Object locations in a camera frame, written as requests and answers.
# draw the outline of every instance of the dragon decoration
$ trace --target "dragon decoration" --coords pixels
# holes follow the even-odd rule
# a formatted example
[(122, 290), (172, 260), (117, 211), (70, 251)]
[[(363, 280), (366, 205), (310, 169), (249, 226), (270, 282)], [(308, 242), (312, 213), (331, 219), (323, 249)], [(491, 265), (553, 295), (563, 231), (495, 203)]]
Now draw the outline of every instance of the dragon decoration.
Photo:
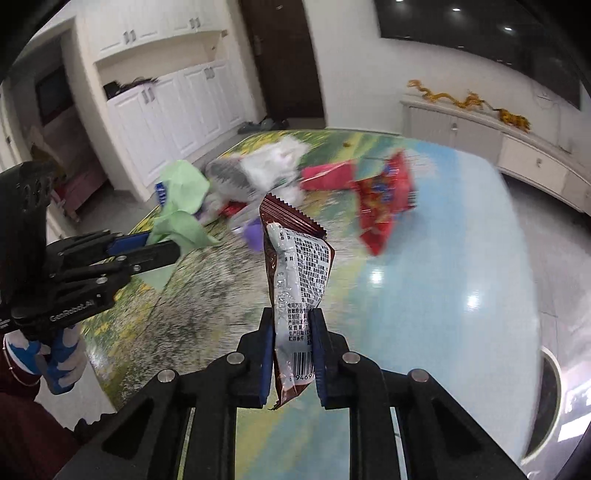
[(425, 100), (429, 100), (433, 103), (437, 102), (440, 98), (447, 98), (451, 100), (452, 103), (458, 108), (466, 109), (470, 108), (471, 106), (475, 106), (482, 110), (483, 106), (486, 105), (493, 112), (498, 112), (499, 120), (504, 124), (513, 125), (514, 127), (517, 127), (527, 133), (530, 131), (530, 121), (527, 118), (521, 115), (514, 115), (509, 110), (505, 110), (504, 108), (493, 108), (490, 103), (481, 99), (477, 93), (468, 91), (466, 100), (460, 102), (452, 97), (449, 93), (433, 93), (431, 90), (424, 87), (420, 80), (409, 80), (407, 86), (417, 88), (419, 92), (423, 92), (423, 98)]

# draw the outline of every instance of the blue and white glove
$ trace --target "blue and white glove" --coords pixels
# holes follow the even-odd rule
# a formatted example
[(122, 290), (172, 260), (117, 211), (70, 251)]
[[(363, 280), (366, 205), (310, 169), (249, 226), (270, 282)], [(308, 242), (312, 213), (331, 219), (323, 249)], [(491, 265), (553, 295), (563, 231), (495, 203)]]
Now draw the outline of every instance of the blue and white glove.
[(50, 390), (57, 395), (74, 388), (86, 367), (86, 344), (80, 336), (81, 329), (77, 323), (59, 331), (51, 346), (30, 342), (20, 330), (7, 333), (4, 338), (11, 359), (27, 373), (41, 375), (35, 355), (49, 355), (46, 381), (51, 383)]

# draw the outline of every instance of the wall-mounted tv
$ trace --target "wall-mounted tv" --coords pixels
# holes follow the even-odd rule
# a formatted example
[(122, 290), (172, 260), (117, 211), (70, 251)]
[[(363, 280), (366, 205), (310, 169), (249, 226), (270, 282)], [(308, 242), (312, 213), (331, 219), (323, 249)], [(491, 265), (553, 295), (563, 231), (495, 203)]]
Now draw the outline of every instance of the wall-mounted tv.
[(63, 66), (37, 82), (35, 92), (37, 93), (37, 105), (43, 125), (47, 125), (60, 113), (74, 105), (72, 92)]
[(577, 71), (516, 0), (374, 0), (383, 38), (467, 51), (502, 63), (580, 106)]

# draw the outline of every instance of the bracelet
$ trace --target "bracelet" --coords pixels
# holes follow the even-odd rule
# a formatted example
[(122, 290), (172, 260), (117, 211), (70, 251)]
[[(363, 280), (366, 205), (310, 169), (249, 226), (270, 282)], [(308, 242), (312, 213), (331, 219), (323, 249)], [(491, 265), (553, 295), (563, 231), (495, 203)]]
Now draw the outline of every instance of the bracelet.
[(37, 380), (31, 384), (25, 383), (24, 381), (22, 381), (20, 378), (17, 377), (16, 373), (13, 370), (14, 367), (11, 365), (10, 359), (8, 358), (8, 352), (6, 351), (6, 337), (2, 338), (2, 351), (4, 353), (4, 358), (6, 359), (8, 369), (10, 370), (10, 373), (12, 374), (12, 376), (14, 377), (14, 379), (17, 382), (19, 382), (21, 385), (24, 385), (25, 387), (34, 387), (35, 385), (37, 385), (39, 383), (39, 380), (41, 379), (41, 377), (37, 378)]

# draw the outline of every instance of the white wall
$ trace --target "white wall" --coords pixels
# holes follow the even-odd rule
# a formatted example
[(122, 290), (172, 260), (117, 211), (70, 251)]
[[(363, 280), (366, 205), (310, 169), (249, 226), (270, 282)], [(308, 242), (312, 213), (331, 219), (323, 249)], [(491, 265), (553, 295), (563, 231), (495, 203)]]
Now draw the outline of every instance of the white wall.
[(83, 22), (77, 17), (73, 28), (61, 38), (66, 75), (80, 120), (86, 128), (100, 164), (116, 190), (129, 190), (140, 201), (151, 193), (139, 181), (129, 155), (111, 125), (106, 97), (98, 72), (90, 60), (86, 36), (80, 34)]
[(457, 98), (472, 90), (526, 116), (532, 132), (573, 151), (591, 169), (591, 116), (566, 101), (537, 99), (542, 87), (515, 70), (451, 48), (380, 38), (373, 0), (304, 0), (329, 127), (401, 132), (410, 79)]

